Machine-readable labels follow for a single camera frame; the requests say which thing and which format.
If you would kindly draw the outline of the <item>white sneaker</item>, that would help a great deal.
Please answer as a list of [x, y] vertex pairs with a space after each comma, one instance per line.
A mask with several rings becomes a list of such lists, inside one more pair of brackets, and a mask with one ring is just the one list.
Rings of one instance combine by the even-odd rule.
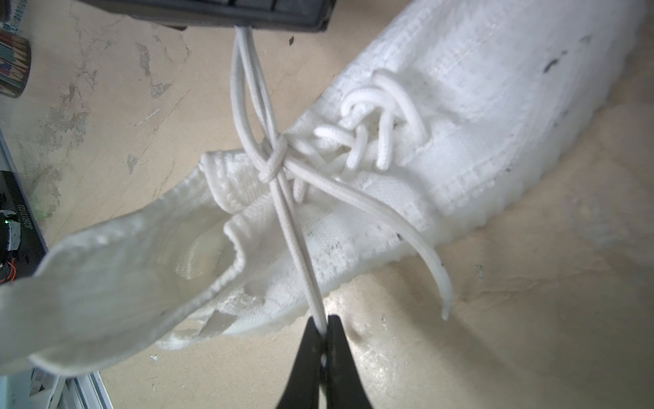
[[[427, 141], [393, 132], [386, 171], [345, 184], [436, 247], [484, 225], [536, 183], [606, 100], [645, 16], [642, 1], [414, 1], [287, 129], [335, 123], [377, 69], [417, 105]], [[386, 223], [310, 187], [296, 206], [323, 295], [418, 255]], [[152, 344], [269, 332], [310, 312], [268, 185], [245, 153], [205, 153], [139, 211], [66, 237], [1, 288], [1, 372], [65, 376]]]

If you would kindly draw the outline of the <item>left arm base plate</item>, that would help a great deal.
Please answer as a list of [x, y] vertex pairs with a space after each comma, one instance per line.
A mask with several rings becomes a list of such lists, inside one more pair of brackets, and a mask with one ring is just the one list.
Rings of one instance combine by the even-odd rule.
[[31, 277], [46, 248], [15, 174], [1, 171], [1, 284]]

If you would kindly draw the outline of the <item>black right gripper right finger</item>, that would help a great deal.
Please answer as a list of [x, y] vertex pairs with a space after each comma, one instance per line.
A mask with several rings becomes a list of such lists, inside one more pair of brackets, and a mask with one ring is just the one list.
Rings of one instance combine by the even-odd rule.
[[328, 317], [323, 385], [329, 409], [372, 408], [338, 315]]

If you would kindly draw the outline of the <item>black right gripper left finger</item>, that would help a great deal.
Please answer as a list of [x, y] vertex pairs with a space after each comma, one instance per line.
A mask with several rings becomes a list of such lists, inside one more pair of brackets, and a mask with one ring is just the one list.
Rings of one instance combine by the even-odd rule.
[[278, 409], [318, 408], [324, 347], [323, 336], [318, 332], [314, 319], [309, 318]]

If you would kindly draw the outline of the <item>white shoelace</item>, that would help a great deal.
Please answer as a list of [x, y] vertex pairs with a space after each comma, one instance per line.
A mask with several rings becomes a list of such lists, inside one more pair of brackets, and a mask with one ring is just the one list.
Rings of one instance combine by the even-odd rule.
[[398, 125], [408, 125], [417, 141], [429, 138], [429, 129], [417, 105], [394, 73], [377, 69], [371, 75], [370, 85], [347, 93], [337, 122], [313, 127], [308, 140], [289, 141], [277, 126], [253, 31], [237, 27], [230, 101], [238, 138], [260, 181], [268, 185], [272, 194], [286, 245], [320, 334], [327, 332], [328, 317], [296, 215], [296, 206], [310, 187], [386, 223], [407, 241], [434, 277], [443, 304], [442, 317], [449, 318], [454, 293], [434, 247], [400, 213], [345, 184], [365, 164], [379, 171], [389, 169], [394, 153], [393, 132]]

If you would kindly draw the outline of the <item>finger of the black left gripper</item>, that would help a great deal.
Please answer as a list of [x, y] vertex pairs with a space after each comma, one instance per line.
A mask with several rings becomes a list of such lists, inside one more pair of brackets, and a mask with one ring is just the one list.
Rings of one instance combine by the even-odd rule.
[[116, 15], [158, 25], [251, 27], [287, 32], [323, 32], [336, 3], [332, 0], [83, 0]]

